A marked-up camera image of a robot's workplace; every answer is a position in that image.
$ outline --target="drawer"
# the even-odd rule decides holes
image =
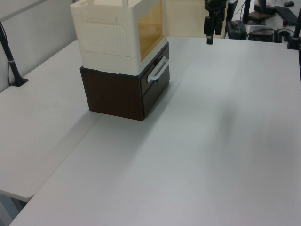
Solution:
[[[141,95],[143,96],[148,88],[153,84],[154,81],[147,81],[149,74],[154,70],[155,66],[160,62],[160,60],[165,56],[169,59],[168,43],[162,48],[162,50],[154,57],[154,59],[146,67],[145,71],[142,72],[141,77]]]
[[[155,102],[163,92],[164,88],[169,84],[169,66],[164,70],[162,75],[155,80],[147,92],[143,96],[143,110],[144,116],[150,112]]]

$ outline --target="orange translucent panel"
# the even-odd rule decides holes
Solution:
[[[143,60],[162,39],[162,3],[143,15],[138,21],[138,26],[140,54]]]

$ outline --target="white plastic container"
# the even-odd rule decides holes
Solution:
[[[71,5],[83,66],[139,75],[166,36],[206,37],[204,0],[80,0]]]
[[[167,43],[161,0],[80,0],[71,13],[85,68],[139,75]]]

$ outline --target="dark brown drawer unit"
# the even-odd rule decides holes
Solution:
[[[137,76],[81,67],[90,111],[143,121],[169,83],[169,65],[161,66],[164,57],[169,59],[168,43]],[[162,74],[148,82],[148,76],[157,70]]]

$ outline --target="table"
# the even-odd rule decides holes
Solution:
[[[73,42],[0,94],[0,194],[28,202],[94,125]]]
[[[169,46],[170,85],[152,113],[103,114],[11,226],[300,225],[298,52]]]

